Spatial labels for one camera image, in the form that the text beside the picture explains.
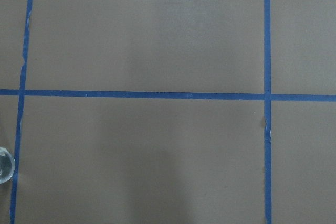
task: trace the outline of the horizontal blue line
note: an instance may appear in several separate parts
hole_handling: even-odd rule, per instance
[[[17,89],[0,89],[0,95],[18,95]],[[26,90],[25,95],[41,97],[115,97],[262,101],[264,94],[251,93],[187,93],[132,91]],[[335,94],[272,94],[272,101],[336,102]]]
[[[0,95],[19,95],[17,89],[0,89]]]
[[[187,93],[187,92],[131,92],[131,91],[74,91],[26,90],[25,95],[47,97],[115,97],[211,100],[263,100],[264,94],[249,93]]]

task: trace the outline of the clear cup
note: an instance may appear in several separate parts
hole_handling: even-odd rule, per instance
[[[0,147],[0,184],[10,180],[15,170],[13,156],[6,148]]]

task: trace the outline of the clear glass object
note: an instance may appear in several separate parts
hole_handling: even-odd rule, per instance
[[[8,181],[15,169],[15,161],[13,156],[7,149],[0,147],[0,184]]]

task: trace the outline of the glass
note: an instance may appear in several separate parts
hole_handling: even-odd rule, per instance
[[[0,147],[0,184],[8,181],[15,169],[15,161],[13,156],[7,149]]]

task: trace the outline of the gray floor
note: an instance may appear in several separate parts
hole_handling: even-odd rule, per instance
[[[0,0],[0,89],[26,2]],[[271,10],[272,92],[335,94],[334,0]],[[263,93],[264,0],[34,0],[26,88]],[[0,95],[11,152],[17,103]],[[335,109],[272,102],[273,223],[336,220]],[[264,121],[263,101],[26,97],[15,223],[264,223]]]

